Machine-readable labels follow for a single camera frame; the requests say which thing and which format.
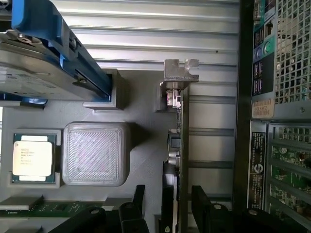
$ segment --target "hard drive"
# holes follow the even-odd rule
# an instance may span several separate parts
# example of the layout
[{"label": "hard drive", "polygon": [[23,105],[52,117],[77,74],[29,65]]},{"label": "hard drive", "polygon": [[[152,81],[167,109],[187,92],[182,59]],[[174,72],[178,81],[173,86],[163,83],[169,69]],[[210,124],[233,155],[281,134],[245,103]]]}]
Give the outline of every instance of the hard drive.
[{"label": "hard drive", "polygon": [[111,101],[101,70],[49,0],[16,0],[0,33],[0,92],[21,98]]}]

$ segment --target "corrugated metal panel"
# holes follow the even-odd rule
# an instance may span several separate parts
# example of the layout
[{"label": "corrugated metal panel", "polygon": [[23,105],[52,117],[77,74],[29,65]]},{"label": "corrugated metal panel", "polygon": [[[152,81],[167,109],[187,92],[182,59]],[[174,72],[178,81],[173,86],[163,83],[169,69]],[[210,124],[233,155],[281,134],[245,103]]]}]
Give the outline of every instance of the corrugated metal panel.
[{"label": "corrugated metal panel", "polygon": [[[200,75],[200,82],[190,89],[190,159],[232,162],[238,1],[130,2],[54,1],[101,67],[163,70],[165,59],[199,59],[200,67],[193,73]],[[232,170],[191,168],[190,184],[228,196]]]}]

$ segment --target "metal bracket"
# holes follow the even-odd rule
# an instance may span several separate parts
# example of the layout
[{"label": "metal bracket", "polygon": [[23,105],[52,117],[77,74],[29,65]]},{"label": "metal bracket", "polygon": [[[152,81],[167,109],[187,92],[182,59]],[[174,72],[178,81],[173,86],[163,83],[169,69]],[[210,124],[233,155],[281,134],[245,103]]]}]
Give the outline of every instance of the metal bracket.
[{"label": "metal bracket", "polygon": [[199,60],[185,60],[184,67],[179,66],[178,59],[164,61],[164,82],[162,90],[184,90],[190,83],[198,82],[199,75],[190,74],[190,68],[198,67]]}]

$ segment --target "metal chassis wall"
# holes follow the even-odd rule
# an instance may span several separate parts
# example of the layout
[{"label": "metal chassis wall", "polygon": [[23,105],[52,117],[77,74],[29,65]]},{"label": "metal chassis wall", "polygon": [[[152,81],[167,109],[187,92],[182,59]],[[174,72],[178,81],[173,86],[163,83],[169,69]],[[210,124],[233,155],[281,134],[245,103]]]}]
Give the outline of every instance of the metal chassis wall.
[{"label": "metal chassis wall", "polygon": [[240,49],[237,94],[237,125],[234,160],[233,211],[246,209],[252,94],[254,1],[240,1]]}]

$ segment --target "white label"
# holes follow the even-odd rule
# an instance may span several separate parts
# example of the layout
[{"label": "white label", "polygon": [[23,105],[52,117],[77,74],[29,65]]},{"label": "white label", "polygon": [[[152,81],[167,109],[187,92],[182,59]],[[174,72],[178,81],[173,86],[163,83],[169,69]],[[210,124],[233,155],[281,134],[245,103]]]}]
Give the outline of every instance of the white label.
[{"label": "white label", "polygon": [[253,103],[252,118],[273,118],[274,100],[262,100]]},{"label": "white label", "polygon": [[22,135],[21,140],[22,141],[47,142],[48,137],[47,136]]},{"label": "white label", "polygon": [[12,173],[16,176],[50,176],[52,173],[52,143],[15,142]]},{"label": "white label", "polygon": [[20,181],[46,181],[45,176],[19,176]]},{"label": "white label", "polygon": [[1,92],[35,99],[82,99],[40,77],[53,79],[49,73],[36,74],[35,76],[23,70],[2,67],[0,69],[0,90]]}]

